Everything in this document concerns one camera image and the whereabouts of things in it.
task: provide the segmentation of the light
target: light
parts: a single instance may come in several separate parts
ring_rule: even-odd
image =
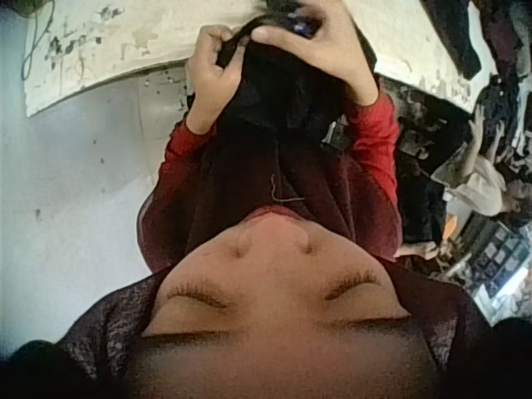
[[[502,297],[505,295],[513,295],[515,291],[517,291],[517,288],[523,283],[526,276],[528,276],[529,270],[525,266],[521,266],[517,272],[511,277],[510,280],[503,286],[503,288],[500,289],[500,291],[497,293],[497,297]]]

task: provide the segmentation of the white board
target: white board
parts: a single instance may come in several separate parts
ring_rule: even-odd
[[[259,15],[260,0],[56,0],[53,22],[33,53],[25,82],[27,115],[133,71],[188,58],[201,26],[237,27]],[[471,35],[483,70],[460,77],[419,0],[348,0],[377,54],[377,72],[471,111],[495,63],[484,43],[478,11],[470,6]],[[38,16],[37,35],[52,3]],[[34,19],[28,24],[32,48]]]

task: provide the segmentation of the stained surface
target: stained surface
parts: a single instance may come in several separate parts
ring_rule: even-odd
[[[263,0],[56,1],[50,32],[34,52],[25,85],[27,114],[118,76],[177,62],[190,56],[203,25],[242,26],[260,12]],[[346,0],[377,54],[377,72],[472,111],[495,63],[470,5],[470,39],[482,71],[471,81],[456,70],[420,0]],[[38,14],[39,34],[52,13]],[[34,20],[27,29],[32,47]]]
[[[132,76],[26,118],[27,20],[0,13],[6,354],[32,339],[57,340],[96,300],[149,274],[136,216],[185,111],[185,84],[181,68]],[[146,79],[153,84],[144,87]]]

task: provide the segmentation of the lip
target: lip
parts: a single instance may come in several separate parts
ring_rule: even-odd
[[[244,222],[247,222],[251,219],[256,219],[260,216],[263,216],[265,214],[280,214],[282,216],[288,216],[289,218],[297,219],[297,220],[303,220],[301,216],[296,214],[294,211],[285,208],[281,205],[269,205],[269,206],[263,206],[262,208],[259,208],[246,216],[244,219]]]

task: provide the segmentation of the eyelash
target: eyelash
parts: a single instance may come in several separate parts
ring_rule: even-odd
[[[358,274],[351,276],[349,278],[344,278],[336,282],[328,291],[328,294],[325,296],[326,301],[332,301],[334,299],[340,298],[344,293],[350,289],[361,284],[378,284],[377,276],[370,271],[366,271],[363,274]],[[206,303],[214,308],[225,309],[228,307],[227,304],[220,302],[218,299],[212,295],[206,293],[199,285],[192,283],[182,283],[180,285],[172,287],[172,289],[166,295],[167,299],[175,297],[186,297],[197,299],[202,303]]]
[[[200,302],[206,303],[214,308],[225,309],[228,307],[225,303],[220,302],[212,295],[206,293],[199,285],[192,283],[182,283],[172,287],[172,289],[166,295],[167,299],[174,297],[187,297],[197,299]]]
[[[332,301],[340,298],[344,293],[360,284],[378,284],[377,276],[367,270],[365,273],[344,278],[332,286],[324,299]]]

